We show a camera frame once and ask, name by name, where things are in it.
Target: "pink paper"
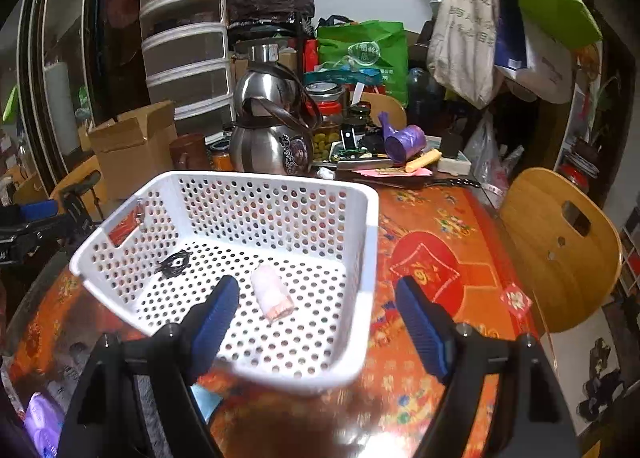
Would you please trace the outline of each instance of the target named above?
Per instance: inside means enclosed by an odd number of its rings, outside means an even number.
[[[412,173],[406,173],[402,168],[400,168],[400,170],[395,170],[392,173],[381,171],[386,171],[386,169],[366,169],[364,171],[356,171],[356,173],[363,176],[372,176],[374,178],[388,178],[390,176],[431,176],[433,174],[430,169],[425,169],[423,167]]]

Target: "purple object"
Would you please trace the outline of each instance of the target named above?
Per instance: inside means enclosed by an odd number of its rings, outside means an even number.
[[[427,145],[424,131],[413,124],[404,130],[391,127],[387,112],[378,115],[382,132],[385,137],[385,151],[394,162],[406,162],[413,155],[420,153]]]
[[[39,393],[34,393],[27,406],[24,428],[42,458],[54,458],[65,421],[60,408]]]

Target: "table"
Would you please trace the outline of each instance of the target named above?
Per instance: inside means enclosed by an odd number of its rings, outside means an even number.
[[[483,334],[513,339],[544,331],[535,302],[519,310],[505,294],[530,289],[518,279],[524,273],[516,271],[504,227],[481,190],[381,187],[378,193],[378,280],[360,377],[315,398],[268,391],[221,372],[201,377],[201,385],[224,398],[211,431],[228,458],[412,456],[444,388],[424,371],[394,306],[393,284],[401,276],[414,276],[456,321]],[[61,384],[74,351],[92,348],[107,330],[140,337],[65,269],[18,345],[10,369],[18,394],[28,398],[51,380]],[[497,377],[487,377],[466,457],[482,451],[496,388]]]

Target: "glass jar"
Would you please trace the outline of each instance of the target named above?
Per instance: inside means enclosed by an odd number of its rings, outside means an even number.
[[[342,105],[340,102],[317,102],[322,122],[313,130],[314,160],[328,160],[331,144],[340,140]]]

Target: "clear plastic bag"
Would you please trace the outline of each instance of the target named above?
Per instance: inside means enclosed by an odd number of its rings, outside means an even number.
[[[497,209],[504,199],[509,183],[500,161],[495,141],[494,117],[485,112],[478,127],[466,144],[464,155],[471,161],[471,174],[482,185],[491,204]]]

